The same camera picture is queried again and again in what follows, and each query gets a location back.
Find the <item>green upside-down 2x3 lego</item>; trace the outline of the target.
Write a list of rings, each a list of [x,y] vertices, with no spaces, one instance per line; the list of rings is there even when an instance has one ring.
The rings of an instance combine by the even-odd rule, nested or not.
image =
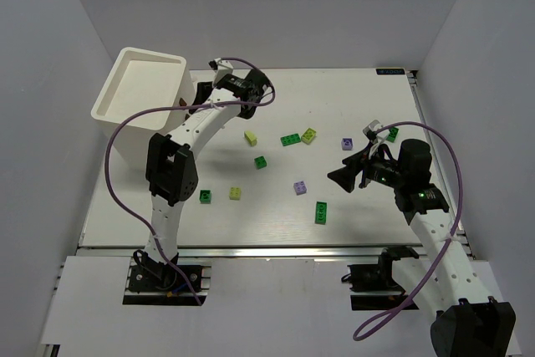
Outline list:
[[[327,221],[328,205],[324,201],[317,201],[315,205],[314,222],[324,225]]]

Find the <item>green 2x2 lego brick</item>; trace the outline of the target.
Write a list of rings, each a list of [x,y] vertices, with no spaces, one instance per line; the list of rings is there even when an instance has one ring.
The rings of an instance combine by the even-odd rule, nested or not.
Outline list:
[[[267,160],[264,156],[258,156],[254,159],[254,164],[255,164],[255,167],[260,170],[260,169],[263,169],[265,168],[268,163],[267,163]]]

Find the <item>green upside-down 2x2 lego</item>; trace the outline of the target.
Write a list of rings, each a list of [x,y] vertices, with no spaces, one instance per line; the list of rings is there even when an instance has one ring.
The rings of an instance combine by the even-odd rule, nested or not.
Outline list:
[[[201,204],[211,203],[211,190],[202,189],[199,193],[199,201]]]

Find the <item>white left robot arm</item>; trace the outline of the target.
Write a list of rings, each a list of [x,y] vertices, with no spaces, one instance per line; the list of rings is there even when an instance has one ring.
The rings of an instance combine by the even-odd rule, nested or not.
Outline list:
[[[228,70],[207,88],[197,85],[197,108],[178,128],[149,141],[145,178],[152,201],[150,234],[144,252],[165,264],[176,261],[177,233],[185,201],[198,185],[196,159],[207,142],[231,119],[250,119],[271,81],[252,69],[243,78]]]

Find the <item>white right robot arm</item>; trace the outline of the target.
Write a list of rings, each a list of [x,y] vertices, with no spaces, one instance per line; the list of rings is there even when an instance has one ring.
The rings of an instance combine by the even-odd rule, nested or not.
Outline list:
[[[383,252],[379,272],[430,315],[436,355],[504,356],[515,312],[509,302],[496,300],[473,269],[455,234],[446,199],[431,183],[431,162],[431,148],[423,140],[403,140],[396,158],[387,145],[368,144],[327,177],[347,192],[372,181],[393,189],[395,204],[431,265],[423,267],[411,249],[400,247]]]

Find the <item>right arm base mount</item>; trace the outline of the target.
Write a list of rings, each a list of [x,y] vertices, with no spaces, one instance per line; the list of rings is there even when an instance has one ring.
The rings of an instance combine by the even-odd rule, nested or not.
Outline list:
[[[412,247],[395,246],[384,248],[376,263],[349,265],[340,282],[349,285],[351,309],[383,311],[399,307],[408,293],[392,277],[393,262],[419,257]]]

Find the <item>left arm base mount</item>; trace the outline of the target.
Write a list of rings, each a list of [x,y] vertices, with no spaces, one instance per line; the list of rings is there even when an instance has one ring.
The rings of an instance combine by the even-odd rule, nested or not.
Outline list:
[[[130,261],[123,295],[127,306],[200,307],[210,287],[209,267],[179,265],[188,282],[168,263],[152,260],[136,250]]]

